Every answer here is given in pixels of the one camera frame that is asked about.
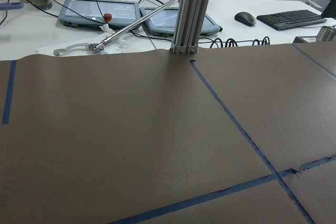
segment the white table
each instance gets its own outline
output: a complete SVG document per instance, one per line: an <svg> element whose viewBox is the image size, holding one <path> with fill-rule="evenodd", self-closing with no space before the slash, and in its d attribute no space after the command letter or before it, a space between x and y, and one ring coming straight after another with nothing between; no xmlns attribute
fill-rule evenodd
<svg viewBox="0 0 336 224"><path fill-rule="evenodd" d="M60 5L53 2L52 8L47 12L58 15L61 8ZM4 16L5 12L0 12L1 20ZM145 35L142 27L136 32ZM63 26L57 18L37 10L31 4L24 4L22 9L9 10L7 19L0 27L0 60L19 59L36 54L38 48L96 37L102 33L103 31L99 29ZM122 39L130 42L124 52L154 49L150 40L136 38L130 33L123 35Z"/></svg>
<svg viewBox="0 0 336 224"><path fill-rule="evenodd" d="M143 0L141 7L155 6L157 3L153 0ZM238 12L249 12L255 17L262 14L270 14L295 9L309 9L314 12L317 10L299 1L275 1L275 0L209 0L207 13L210 17L223 27L223 31L210 36L211 39L219 37L223 41L233 38L240 40L262 40L265 36L270 38L271 44L292 43L296 36L316 36L320 28L295 28L285 31L276 31L267 25L257 21L255 27L245 26L234 20ZM49 12L58 15L61 6L53 3ZM334 25L336 20L328 19L321 25ZM145 35L142 27L139 33ZM95 37L102 31L91 28L70 28L63 26L56 18L44 14L30 4L25 4L23 9L8 11L8 17L0 27L0 60L19 59L26 55L36 53L37 48L48 47L65 42L81 40ZM130 42L124 52L139 52L153 49L169 49L170 42L160 40L149 40L136 38L132 34L125 34L123 39ZM240 43L240 46L249 46L250 42ZM210 44L200 44L201 47L208 48Z"/></svg>
<svg viewBox="0 0 336 224"><path fill-rule="evenodd" d="M316 36L321 28L294 28L283 31L276 31L257 20L254 27L248 27L234 20L234 16L239 12L251 13L254 17L258 15L286 12L290 10L308 9L317 14L321 14L316 9L300 1L278 1L278 0L209 0L207 14L217 22L223 31L216 35L209 36L211 39L219 37L223 42L232 38L235 41L262 40L265 36L270 38L271 44L290 44L296 36ZM327 18L327 22L316 26L332 26L336 20ZM169 49L170 43L154 40L156 49ZM239 46L250 46L251 42L239 43ZM199 46L208 48L210 44L200 44Z"/></svg>

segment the keyboard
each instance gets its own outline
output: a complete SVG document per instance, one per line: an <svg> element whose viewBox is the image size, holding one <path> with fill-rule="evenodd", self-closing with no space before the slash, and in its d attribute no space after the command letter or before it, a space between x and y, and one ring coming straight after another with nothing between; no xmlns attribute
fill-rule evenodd
<svg viewBox="0 0 336 224"><path fill-rule="evenodd" d="M292 10L290 12L274 13L257 16L257 20L274 28L285 30L300 26L308 26L326 22L325 18L309 10Z"/></svg>

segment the computer mouse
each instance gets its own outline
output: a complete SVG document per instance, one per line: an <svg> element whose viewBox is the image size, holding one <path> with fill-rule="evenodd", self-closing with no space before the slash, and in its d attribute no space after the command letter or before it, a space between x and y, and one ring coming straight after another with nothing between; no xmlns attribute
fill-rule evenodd
<svg viewBox="0 0 336 224"><path fill-rule="evenodd" d="M247 12L240 12L235 15L235 20L247 26L254 26L256 19Z"/></svg>

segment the blue tape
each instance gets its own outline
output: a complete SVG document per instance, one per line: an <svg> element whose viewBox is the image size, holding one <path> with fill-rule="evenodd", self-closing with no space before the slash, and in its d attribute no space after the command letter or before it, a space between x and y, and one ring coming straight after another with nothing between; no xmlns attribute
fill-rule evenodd
<svg viewBox="0 0 336 224"><path fill-rule="evenodd" d="M296 49L298 49L302 54L304 54L308 59L310 59L312 62L314 62L315 64L317 64L320 68L322 68L325 72L327 72L328 74L330 74L331 76L333 76L334 78L336 78L336 75L334 73L332 73L329 69L327 69L326 67L324 67L323 65L321 65L320 63L318 63L311 56L309 56L306 52L304 52L303 50L301 50L300 48L298 48L295 44L292 44L292 45Z"/></svg>
<svg viewBox="0 0 336 224"><path fill-rule="evenodd" d="M303 205L299 202L299 200L296 198L292 190L288 187L288 185L282 180L281 176L277 172L277 170L274 168L274 166L271 164L271 162L267 159L267 157L263 154L263 152L259 149L259 147L256 145L256 143L252 140L252 138L247 134L247 132L244 130L242 125L237 121L237 119L232 115L231 111L228 109L228 107L223 103L223 101L220 99L220 97L217 95L215 90L210 86L210 84L207 82L207 80L204 78L202 73L198 70L195 60L190 61L191 66L197 73L197 75L200 77L200 79L203 81L205 86L209 89L210 93L215 97L215 99L221 104L221 106L224 108L224 111L227 113L229 118L232 120L232 122L236 125L236 127L239 129L241 134L245 137L245 139L248 141L248 143L253 147L253 149L256 151L256 153L259 155L261 160L265 163L265 165L268 167L268 169L272 172L272 174L275 176L279 184L283 187L283 189L286 191L288 196L294 200L296 206L298 209L302 212L304 217L308 220L310 224L314 224L314 220L310 217L308 212L305 210Z"/></svg>
<svg viewBox="0 0 336 224"><path fill-rule="evenodd" d="M325 157L325 158L322 158L322 159L304 164L299 168L299 172L304 172L305 170L312 169L312 168L318 167L320 165L325 165L325 164L327 164L331 161L336 161L336 154L332 155L330 157Z"/></svg>
<svg viewBox="0 0 336 224"><path fill-rule="evenodd" d="M333 155L331 157L325 157L325 158L319 159L317 161L313 161L313 162L304 164L299 168L299 170L295 170L293 168L288 169L288 170L283 170L282 172L279 172L279 175L282 178L284 178L284 177L287 177L290 174L302 173L307 169L312 169L312 168L315 168L317 166L327 164L331 161L336 161L336 155ZM198 205L198 204L201 204L201 203L213 200L213 199L217 199L217 198L221 198L221 197L224 197L224 196L227 196L227 195L230 195L230 194L234 194L234 193L237 193L239 191L246 190L248 188L256 187L256 186L271 182L275 179L276 179L275 176L273 174L271 174L271 175L268 175L268 176L265 176L265 177L257 178L257 179L250 180L250 181L245 182L245 183L238 184L236 186L229 187L229 188L224 189L224 190L215 191L213 193L209 193L209 194L206 194L206 195L201 195L201 196L198 196L198 197L195 197L195 198L192 198L192 199L188 199L188 200L184 200L184 201L181 201L181 202L169 205L169 206L165 206L165 207L154 209L154 210L151 210L151 211L148 211L148 212L144 212L144 213L139 214L139 215L128 217L128 218L125 218L125 219L122 219L122 220L117 220L117 221L111 222L109 224L136 224L136 223L143 222L143 221L146 221L146 220L150 220L150 219L162 216L162 215L167 215L167 214L170 214L170 213L175 212L175 211L182 210L182 209L187 208L187 207L195 206L195 205Z"/></svg>
<svg viewBox="0 0 336 224"><path fill-rule="evenodd" d="M7 95L5 100L4 114L2 117L2 124L4 125L9 124L10 107L12 105L12 96L14 89L15 70L16 70L16 60L13 60L12 63L10 64Z"/></svg>

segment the touchscreen tablet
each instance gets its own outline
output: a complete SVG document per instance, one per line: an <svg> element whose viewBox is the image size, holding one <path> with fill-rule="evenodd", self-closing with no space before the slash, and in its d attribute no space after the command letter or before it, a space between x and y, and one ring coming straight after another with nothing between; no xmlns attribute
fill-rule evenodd
<svg viewBox="0 0 336 224"><path fill-rule="evenodd" d="M141 15L144 16L155 8L141 7ZM167 8L155 14L153 17L145 21L149 32L155 36L168 37L173 36L177 20L178 8ZM207 14L205 15L202 25L201 35L209 36L219 32L220 26L216 24Z"/></svg>
<svg viewBox="0 0 336 224"><path fill-rule="evenodd" d="M112 15L112 21L108 23L113 28L123 28L141 17L139 5L136 2L98 0L98 4L103 14ZM62 8L58 19L66 26L99 27L106 23L100 14L96 0L66 0L64 5L67 8Z"/></svg>

